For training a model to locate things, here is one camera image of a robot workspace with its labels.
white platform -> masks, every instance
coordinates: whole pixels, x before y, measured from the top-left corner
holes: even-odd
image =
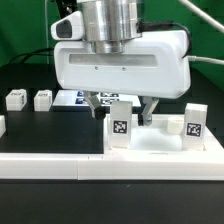
[[[150,127],[138,127],[134,117],[129,150],[108,149],[105,119],[102,155],[2,153],[0,178],[224,180],[224,150],[210,131],[205,151],[181,151],[181,136],[166,132],[169,116],[154,115]]]

green background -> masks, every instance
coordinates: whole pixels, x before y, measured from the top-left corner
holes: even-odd
[[[45,48],[45,1],[0,1],[0,66],[18,54]],[[224,24],[223,0],[192,2]],[[59,19],[59,15],[55,2],[48,1],[47,5],[50,28]],[[224,59],[224,34],[191,13],[178,0],[145,0],[145,17],[149,21],[174,20],[184,24],[192,33],[192,55]],[[50,46],[54,45],[55,41],[50,37]],[[29,62],[46,63],[46,58],[36,56]],[[199,62],[194,62],[191,66],[224,90],[224,66]]]

metal cylinder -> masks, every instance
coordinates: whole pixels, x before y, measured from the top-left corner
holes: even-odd
[[[95,53],[123,52],[123,41],[136,38],[138,7],[144,0],[97,0],[80,3],[85,40]]]

white cube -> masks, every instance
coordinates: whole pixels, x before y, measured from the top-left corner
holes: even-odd
[[[0,138],[5,133],[5,131],[6,131],[6,128],[5,128],[5,117],[4,116],[0,116]]]
[[[113,101],[110,107],[109,146],[129,148],[131,141],[132,102]]]
[[[40,90],[34,97],[35,111],[49,111],[52,105],[52,91]]]
[[[6,96],[7,111],[21,111],[27,103],[25,89],[14,89]]]
[[[183,150],[204,149],[207,105],[188,103],[184,116]]]

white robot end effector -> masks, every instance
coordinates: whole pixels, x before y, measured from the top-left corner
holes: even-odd
[[[76,11],[51,27],[56,75],[65,89],[83,90],[93,117],[103,119],[98,92],[143,96],[140,125],[151,124],[158,98],[178,98],[190,87],[185,31],[154,31],[140,23],[143,0],[78,0]],[[163,23],[165,29],[174,23]]]

